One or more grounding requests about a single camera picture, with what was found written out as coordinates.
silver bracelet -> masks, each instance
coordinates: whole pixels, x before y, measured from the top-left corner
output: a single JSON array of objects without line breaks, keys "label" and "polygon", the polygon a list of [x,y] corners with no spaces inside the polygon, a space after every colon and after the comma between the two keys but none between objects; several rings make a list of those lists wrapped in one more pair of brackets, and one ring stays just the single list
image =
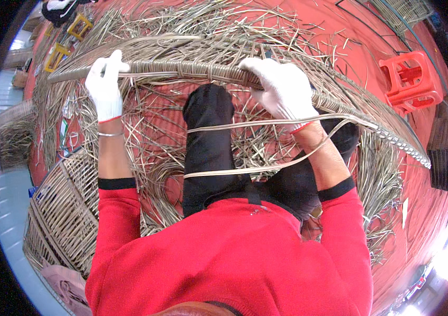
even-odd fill
[{"label": "silver bracelet", "polygon": [[124,135],[124,132],[120,132],[120,133],[116,133],[116,134],[107,134],[107,133],[98,132],[98,136],[114,137],[114,136],[120,136],[120,135]]}]

yellow wooden frame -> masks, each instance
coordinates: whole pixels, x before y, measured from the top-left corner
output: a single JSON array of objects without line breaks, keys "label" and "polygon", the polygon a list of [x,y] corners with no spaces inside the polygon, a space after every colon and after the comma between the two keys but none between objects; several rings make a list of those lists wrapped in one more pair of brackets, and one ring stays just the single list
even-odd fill
[{"label": "yellow wooden frame", "polygon": [[[83,28],[79,33],[77,33],[74,29],[77,27],[77,25],[80,22],[83,22]],[[83,41],[83,37],[84,37],[85,33],[93,27],[94,27],[94,25],[91,22],[89,22],[89,20],[85,16],[78,13],[76,15],[75,21],[73,21],[73,23],[71,23],[67,32],[69,35],[75,36],[79,41]]]},{"label": "yellow wooden frame", "polygon": [[[45,71],[54,72],[54,70],[57,69],[57,66],[59,66],[59,63],[61,63],[63,57],[69,56],[70,54],[71,52],[66,47],[64,47],[59,43],[56,43],[56,45],[54,46],[54,50],[52,51],[49,59],[45,63]],[[54,66],[51,67],[50,65],[52,64],[53,61],[55,61],[55,63]]]},{"label": "yellow wooden frame", "polygon": [[54,25],[52,23],[50,23],[49,26],[47,27],[47,29],[45,30],[44,35],[50,37],[53,30],[54,30]]}]

white work glove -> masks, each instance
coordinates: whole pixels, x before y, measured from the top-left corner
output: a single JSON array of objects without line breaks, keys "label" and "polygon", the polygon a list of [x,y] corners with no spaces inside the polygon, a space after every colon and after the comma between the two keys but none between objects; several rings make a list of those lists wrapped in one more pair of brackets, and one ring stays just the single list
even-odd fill
[{"label": "white work glove", "polygon": [[117,80],[119,72],[128,72],[130,66],[122,62],[122,52],[116,50],[109,58],[98,58],[91,67],[86,79],[98,113],[98,123],[111,121],[122,115],[122,97]]},{"label": "white work glove", "polygon": [[[245,58],[240,69],[253,72],[264,91],[252,89],[252,96],[276,119],[303,119],[318,116],[312,106],[312,89],[306,75],[294,64],[279,64],[266,58]],[[288,124],[292,134],[308,125]]]}]

red plastic stool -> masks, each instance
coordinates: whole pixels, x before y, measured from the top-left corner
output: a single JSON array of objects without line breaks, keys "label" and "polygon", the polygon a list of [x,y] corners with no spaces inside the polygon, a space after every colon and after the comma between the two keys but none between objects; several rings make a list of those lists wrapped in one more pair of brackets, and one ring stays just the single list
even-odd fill
[{"label": "red plastic stool", "polygon": [[[408,61],[415,61],[418,66],[407,67]],[[387,68],[391,79],[391,90],[385,94],[390,106],[403,108],[407,114],[442,102],[440,77],[425,52],[379,60],[379,66]]]}]

knee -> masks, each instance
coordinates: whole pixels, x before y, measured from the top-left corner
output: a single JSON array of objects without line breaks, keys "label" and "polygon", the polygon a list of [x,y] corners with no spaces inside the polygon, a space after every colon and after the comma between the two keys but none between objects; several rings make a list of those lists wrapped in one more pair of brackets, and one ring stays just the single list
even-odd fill
[{"label": "knee", "polygon": [[208,83],[191,92],[183,107],[184,120],[187,122],[189,117],[205,113],[225,118],[233,116],[234,107],[231,95],[224,87]]}]

